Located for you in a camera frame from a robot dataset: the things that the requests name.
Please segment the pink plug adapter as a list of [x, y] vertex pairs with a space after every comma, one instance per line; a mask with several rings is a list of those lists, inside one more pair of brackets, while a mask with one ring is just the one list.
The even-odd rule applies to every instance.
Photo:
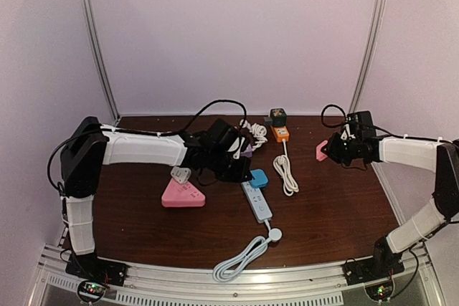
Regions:
[[324, 140], [320, 144], [316, 146], [316, 160], [322, 162], [328, 158], [328, 154], [326, 152], [328, 145], [328, 141]]

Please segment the white cube plug adapter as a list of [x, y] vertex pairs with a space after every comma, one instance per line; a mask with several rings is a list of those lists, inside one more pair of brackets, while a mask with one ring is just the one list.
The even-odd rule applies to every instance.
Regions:
[[171, 169], [171, 177], [179, 184], [186, 184], [191, 177], [191, 169], [174, 166]]

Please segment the blue plug adapter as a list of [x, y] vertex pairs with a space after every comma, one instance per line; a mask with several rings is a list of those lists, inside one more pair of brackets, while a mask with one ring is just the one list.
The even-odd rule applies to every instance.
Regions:
[[269, 184], [269, 179], [262, 169], [255, 169], [250, 171], [252, 174], [252, 179], [250, 180], [250, 185], [253, 188], [265, 188]]

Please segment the light blue power strip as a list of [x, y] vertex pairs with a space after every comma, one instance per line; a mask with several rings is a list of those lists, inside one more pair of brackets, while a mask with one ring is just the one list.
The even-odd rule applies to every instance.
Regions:
[[262, 224], [265, 221], [270, 221], [273, 217], [273, 213], [270, 210], [262, 191], [259, 188], [253, 188], [248, 181], [241, 183], [241, 187], [257, 222]]

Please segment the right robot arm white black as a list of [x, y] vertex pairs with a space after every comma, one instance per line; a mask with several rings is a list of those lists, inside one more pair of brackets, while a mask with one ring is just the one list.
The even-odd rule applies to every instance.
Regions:
[[329, 158], [347, 168], [355, 160], [365, 164], [396, 163], [435, 174], [434, 191], [427, 204], [375, 243], [367, 270], [372, 277], [383, 278], [403, 252], [458, 215], [458, 141], [396, 135], [376, 126], [368, 110], [349, 113], [341, 123], [324, 126], [334, 132], [317, 146], [318, 161]]

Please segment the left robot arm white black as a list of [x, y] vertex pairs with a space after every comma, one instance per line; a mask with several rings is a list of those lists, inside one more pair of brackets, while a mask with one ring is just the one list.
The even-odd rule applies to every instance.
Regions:
[[245, 147], [244, 135], [222, 119], [208, 130], [189, 133], [148, 132], [103, 125], [85, 118], [70, 138], [54, 150], [60, 157], [62, 180], [53, 183], [62, 200], [62, 218], [70, 235], [70, 264], [88, 280], [106, 273], [93, 236], [93, 199], [103, 166], [152, 163], [210, 170], [218, 181], [250, 181], [250, 159], [236, 152]]

